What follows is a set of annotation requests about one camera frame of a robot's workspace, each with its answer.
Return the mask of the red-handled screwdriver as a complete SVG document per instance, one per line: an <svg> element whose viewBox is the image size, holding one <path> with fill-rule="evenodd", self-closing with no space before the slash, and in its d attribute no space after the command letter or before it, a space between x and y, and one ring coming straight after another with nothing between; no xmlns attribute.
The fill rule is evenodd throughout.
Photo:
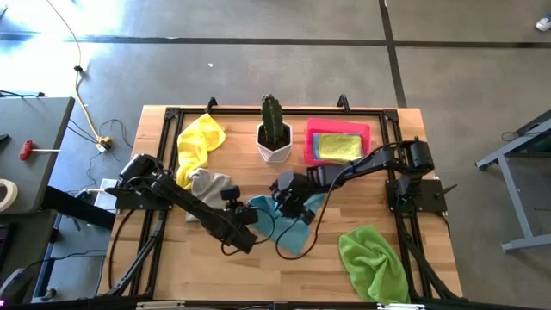
<svg viewBox="0 0 551 310"><path fill-rule="evenodd" d="M27 159L30 158L30 156L33 154L33 153L37 153L37 152L59 152L59 149L40 149L40 148L36 148L34 146L34 142L31 140L31 139L27 139L23 144L22 144L22 147L19 151L19 159L21 161L25 161Z"/></svg>

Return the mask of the silver bracket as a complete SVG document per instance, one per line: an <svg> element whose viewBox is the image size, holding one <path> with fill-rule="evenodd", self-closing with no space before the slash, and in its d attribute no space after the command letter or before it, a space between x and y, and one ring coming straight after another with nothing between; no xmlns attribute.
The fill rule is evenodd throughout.
<svg viewBox="0 0 551 310"><path fill-rule="evenodd" d="M426 310L423 304L390 303L384 305L377 304L377 310Z"/></svg>
<svg viewBox="0 0 551 310"><path fill-rule="evenodd" d="M135 310L183 310L184 301L144 301L138 302Z"/></svg>

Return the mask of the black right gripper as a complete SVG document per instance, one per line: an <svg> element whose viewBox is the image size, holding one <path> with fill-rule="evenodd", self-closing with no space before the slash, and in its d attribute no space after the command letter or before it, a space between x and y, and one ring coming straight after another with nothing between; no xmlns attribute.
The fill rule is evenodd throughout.
<svg viewBox="0 0 551 310"><path fill-rule="evenodd" d="M315 212L305 206L313 195L321 193L321 187L308 175L284 171L269 186L271 196L276 202L276 209L286 218L299 219L309 226Z"/></svg>

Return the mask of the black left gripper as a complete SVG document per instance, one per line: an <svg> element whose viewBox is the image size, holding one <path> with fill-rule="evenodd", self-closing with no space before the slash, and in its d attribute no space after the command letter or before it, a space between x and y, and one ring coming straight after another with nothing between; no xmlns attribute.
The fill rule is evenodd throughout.
<svg viewBox="0 0 551 310"><path fill-rule="evenodd" d="M237 250L249 254L257 241L257 235L249 230L248 225L243 226L238 222L237 208L246 206L239 200L240 188L238 185L230 185L223 188L220 195L226 205L224 209L218 209L218 215L223 218L217 231L220 236L219 240L223 245L231 245Z"/></svg>

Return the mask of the grey side table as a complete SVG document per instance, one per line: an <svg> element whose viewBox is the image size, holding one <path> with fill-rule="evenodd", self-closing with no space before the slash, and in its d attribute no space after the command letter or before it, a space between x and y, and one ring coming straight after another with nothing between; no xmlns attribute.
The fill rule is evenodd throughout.
<svg viewBox="0 0 551 310"><path fill-rule="evenodd" d="M4 214L40 208L57 153L37 152L21 161L19 151L26 140L32 140L36 148L59 149L74 103L72 97L0 99L0 135L9 136L0 143L0 179L18 187L17 199Z"/></svg>

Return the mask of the white faceted plant pot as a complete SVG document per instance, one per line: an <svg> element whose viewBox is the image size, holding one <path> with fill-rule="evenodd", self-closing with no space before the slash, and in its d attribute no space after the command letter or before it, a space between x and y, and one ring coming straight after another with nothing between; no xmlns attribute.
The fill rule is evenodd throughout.
<svg viewBox="0 0 551 310"><path fill-rule="evenodd" d="M256 133L256 145L259 153L263 157L263 160L267 163L277 164L284 163L292 151L294 136L293 127L286 122L283 122L284 136L286 138L285 144L275 150L270 150L260 142L261 135L263 134L263 124L257 125Z"/></svg>

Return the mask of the green cactus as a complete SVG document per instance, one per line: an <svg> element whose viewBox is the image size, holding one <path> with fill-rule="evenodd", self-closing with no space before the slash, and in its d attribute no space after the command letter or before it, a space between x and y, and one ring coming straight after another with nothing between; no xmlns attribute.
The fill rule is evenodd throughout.
<svg viewBox="0 0 551 310"><path fill-rule="evenodd" d="M282 106L272 94L263 96L261 110L265 146L277 148L284 140Z"/></svg>

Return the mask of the grey microfiber towel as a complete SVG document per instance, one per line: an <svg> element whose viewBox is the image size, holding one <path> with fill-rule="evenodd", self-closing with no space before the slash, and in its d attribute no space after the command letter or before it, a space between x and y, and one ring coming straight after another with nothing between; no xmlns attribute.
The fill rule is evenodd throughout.
<svg viewBox="0 0 551 310"><path fill-rule="evenodd" d="M224 209L225 201L220 192L232 184L232 179L225 174L199 168L189 175L190 193L205 202L209 207Z"/></svg>

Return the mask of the black rounded device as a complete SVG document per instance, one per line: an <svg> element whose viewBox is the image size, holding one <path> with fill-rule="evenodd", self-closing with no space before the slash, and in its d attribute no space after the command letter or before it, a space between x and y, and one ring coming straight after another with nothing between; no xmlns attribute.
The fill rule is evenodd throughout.
<svg viewBox="0 0 551 310"><path fill-rule="evenodd" d="M0 307L21 304L32 278L28 268L18 268L13 271L0 286Z"/></svg>

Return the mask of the yellow-green microfiber towel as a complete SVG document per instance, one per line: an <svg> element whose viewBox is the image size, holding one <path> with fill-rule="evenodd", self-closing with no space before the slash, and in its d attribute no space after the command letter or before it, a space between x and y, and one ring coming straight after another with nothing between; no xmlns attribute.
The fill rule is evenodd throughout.
<svg viewBox="0 0 551 310"><path fill-rule="evenodd" d="M320 133L317 137L318 158L326 161L349 162L363 156L362 138L355 133Z"/></svg>

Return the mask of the green microfiber towel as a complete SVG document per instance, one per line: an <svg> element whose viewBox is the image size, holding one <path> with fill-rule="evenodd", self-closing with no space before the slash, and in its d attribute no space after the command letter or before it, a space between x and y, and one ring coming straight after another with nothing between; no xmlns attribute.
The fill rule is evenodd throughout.
<svg viewBox="0 0 551 310"><path fill-rule="evenodd" d="M363 301L384 305L411 302L401 260L375 226L340 235L338 251L350 283Z"/></svg>

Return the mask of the pink plastic bin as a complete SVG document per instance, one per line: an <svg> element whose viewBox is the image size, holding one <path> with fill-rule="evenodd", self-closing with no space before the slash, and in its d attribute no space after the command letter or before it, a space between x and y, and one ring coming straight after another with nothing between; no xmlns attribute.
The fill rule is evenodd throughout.
<svg viewBox="0 0 551 310"><path fill-rule="evenodd" d="M314 133L355 133L362 138L363 157L371 153L371 128L368 124L353 121L337 121L331 119L309 118L306 122L304 162L308 165L348 164L349 162L335 162L315 160L313 158L312 138Z"/></svg>

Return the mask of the yellow microfiber towel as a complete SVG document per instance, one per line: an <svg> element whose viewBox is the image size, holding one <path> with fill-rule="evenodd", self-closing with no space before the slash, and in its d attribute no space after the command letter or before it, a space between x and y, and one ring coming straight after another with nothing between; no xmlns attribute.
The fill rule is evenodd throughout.
<svg viewBox="0 0 551 310"><path fill-rule="evenodd" d="M191 122L177 137L176 183L191 188L190 175L208 167L208 154L219 148L226 139L224 128L210 115L203 114Z"/></svg>

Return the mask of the black beam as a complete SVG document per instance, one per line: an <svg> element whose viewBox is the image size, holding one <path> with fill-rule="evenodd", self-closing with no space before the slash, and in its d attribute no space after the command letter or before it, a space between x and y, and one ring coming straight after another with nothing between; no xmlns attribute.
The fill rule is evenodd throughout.
<svg viewBox="0 0 551 310"><path fill-rule="evenodd" d="M66 216L84 220L94 226L106 229L112 229L115 223L113 213L50 186L46 187L41 208L52 209Z"/></svg>

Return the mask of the grey metal table frame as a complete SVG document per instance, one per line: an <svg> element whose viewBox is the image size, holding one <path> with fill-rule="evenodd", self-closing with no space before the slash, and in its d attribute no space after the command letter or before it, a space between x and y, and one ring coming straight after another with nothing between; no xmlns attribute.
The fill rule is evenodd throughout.
<svg viewBox="0 0 551 310"><path fill-rule="evenodd" d="M551 211L551 109L513 132L503 146L474 165L480 171L497 164L505 180L523 236L501 245L505 252L551 245L551 232L532 230L528 209Z"/></svg>

